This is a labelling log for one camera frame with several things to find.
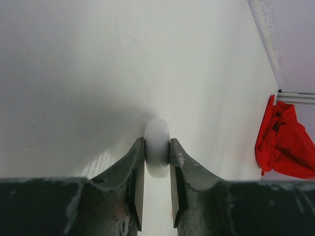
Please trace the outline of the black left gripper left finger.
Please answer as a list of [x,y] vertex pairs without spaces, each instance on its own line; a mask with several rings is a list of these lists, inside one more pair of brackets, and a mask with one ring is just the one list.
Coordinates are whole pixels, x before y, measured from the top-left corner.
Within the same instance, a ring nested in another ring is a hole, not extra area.
[[144,138],[125,156],[79,184],[66,207],[65,236],[136,236],[142,230]]

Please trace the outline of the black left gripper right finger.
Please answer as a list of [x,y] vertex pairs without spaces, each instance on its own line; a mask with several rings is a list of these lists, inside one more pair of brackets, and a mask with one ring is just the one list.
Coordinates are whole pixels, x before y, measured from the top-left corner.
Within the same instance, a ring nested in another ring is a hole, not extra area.
[[247,236],[236,189],[190,157],[178,139],[170,141],[173,226],[180,236]]

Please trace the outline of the white earbud charging case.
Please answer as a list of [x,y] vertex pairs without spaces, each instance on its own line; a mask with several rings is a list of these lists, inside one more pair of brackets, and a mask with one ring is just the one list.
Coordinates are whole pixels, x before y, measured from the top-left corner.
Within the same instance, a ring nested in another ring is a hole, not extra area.
[[144,132],[145,161],[148,173],[154,178],[169,174],[169,125],[164,119],[150,121]]

